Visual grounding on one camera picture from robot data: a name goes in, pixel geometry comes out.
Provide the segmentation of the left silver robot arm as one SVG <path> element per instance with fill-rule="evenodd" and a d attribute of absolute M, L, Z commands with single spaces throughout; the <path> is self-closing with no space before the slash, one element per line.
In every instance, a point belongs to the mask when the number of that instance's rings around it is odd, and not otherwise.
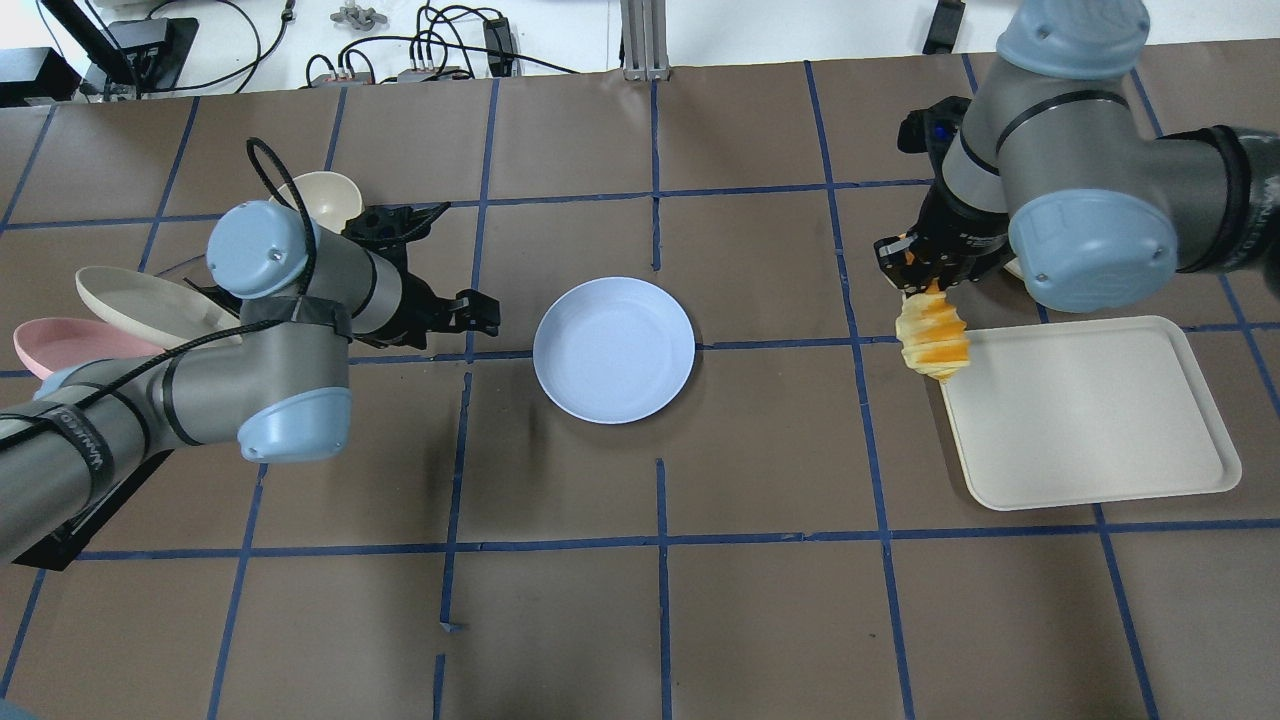
<path fill-rule="evenodd" d="M 237 327 L 152 357 L 56 370 L 29 401 L 3 410 L 3 561 L 78 521 L 160 454 L 234 442 L 260 464 L 338 455 L 356 340 L 422 348 L 430 333 L 498 334 L 495 299 L 439 297 L 384 258 L 385 245 L 274 201 L 223 215 L 206 264 L 241 301 Z"/>

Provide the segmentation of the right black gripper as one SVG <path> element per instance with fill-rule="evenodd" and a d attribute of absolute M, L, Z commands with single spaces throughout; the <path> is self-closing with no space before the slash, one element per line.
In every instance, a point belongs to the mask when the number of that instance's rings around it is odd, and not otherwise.
<path fill-rule="evenodd" d="M 876 241 L 874 255 L 879 272 L 905 297 L 978 282 L 1011 259 L 1009 214 L 974 208 L 934 184 L 915 223 Z"/>

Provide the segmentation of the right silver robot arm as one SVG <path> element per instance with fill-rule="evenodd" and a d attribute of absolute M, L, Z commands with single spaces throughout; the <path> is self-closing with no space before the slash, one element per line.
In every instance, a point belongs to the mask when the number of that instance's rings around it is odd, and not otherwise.
<path fill-rule="evenodd" d="M 1149 35 L 1140 1 L 1024 1 L 975 97 L 910 111 L 897 145 L 934 172 L 915 223 L 876 242 L 906 296 L 1010 261 L 1060 313 L 1125 307 L 1178 274 L 1257 269 L 1277 292 L 1277 136 L 1139 136 L 1123 95 Z"/>

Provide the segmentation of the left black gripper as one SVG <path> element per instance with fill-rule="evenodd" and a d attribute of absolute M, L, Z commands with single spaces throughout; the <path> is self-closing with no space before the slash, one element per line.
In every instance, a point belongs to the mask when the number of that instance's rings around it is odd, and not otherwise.
<path fill-rule="evenodd" d="M 402 272 L 396 309 L 396 346 L 425 350 L 429 334 L 500 333 L 500 302 L 477 290 L 442 297 L 421 278 Z"/>

